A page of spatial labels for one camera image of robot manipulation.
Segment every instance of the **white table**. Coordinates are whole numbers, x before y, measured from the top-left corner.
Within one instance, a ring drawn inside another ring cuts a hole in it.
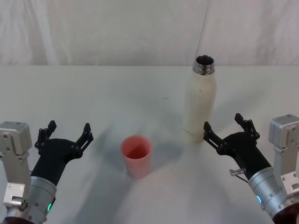
[[[258,147],[271,164],[270,120],[299,115],[299,67],[217,67],[212,128],[239,131],[235,113],[253,119]],[[58,184],[49,224],[271,224],[255,195],[231,177],[237,168],[207,143],[180,142],[184,87],[191,67],[1,67],[0,120],[38,129],[57,122],[53,138],[76,140],[89,122],[94,142],[70,162]],[[152,140],[152,172],[127,176],[119,147],[132,134]],[[30,168],[38,160],[30,149]],[[0,167],[0,196],[6,178]],[[1,205],[2,217],[5,208]]]

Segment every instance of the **pink cup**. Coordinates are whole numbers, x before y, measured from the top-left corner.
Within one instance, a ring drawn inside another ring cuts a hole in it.
[[[150,140],[141,135],[130,136],[122,142],[121,153],[133,178],[141,179],[150,172],[151,150]]]

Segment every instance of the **bottle mouth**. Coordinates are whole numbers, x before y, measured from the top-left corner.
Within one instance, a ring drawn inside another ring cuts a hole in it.
[[[193,71],[199,75],[210,75],[214,72],[214,59],[209,55],[200,55],[196,58]]]

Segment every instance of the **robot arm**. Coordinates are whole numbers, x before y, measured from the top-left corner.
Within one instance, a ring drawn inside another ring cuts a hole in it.
[[[299,118],[286,115],[272,120],[269,140],[274,144],[274,168],[256,147],[260,137],[251,120],[236,114],[236,122],[244,132],[219,138],[208,122],[204,125],[204,139],[220,155],[231,156],[239,170],[231,175],[245,174],[248,184],[274,223],[295,224],[299,214],[299,179],[296,173],[299,148]]]
[[[4,197],[7,215],[4,224],[42,224],[55,202],[56,186],[66,164],[81,158],[93,140],[86,123],[81,137],[72,142],[50,139],[55,121],[40,129],[35,147],[40,158],[30,174],[28,150],[31,147],[29,127],[25,123],[4,122],[0,125],[0,158],[4,163],[8,185]]]

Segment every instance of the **white curtain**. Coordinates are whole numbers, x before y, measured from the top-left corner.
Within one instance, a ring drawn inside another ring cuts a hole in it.
[[[297,0],[0,0],[0,64],[299,65]]]

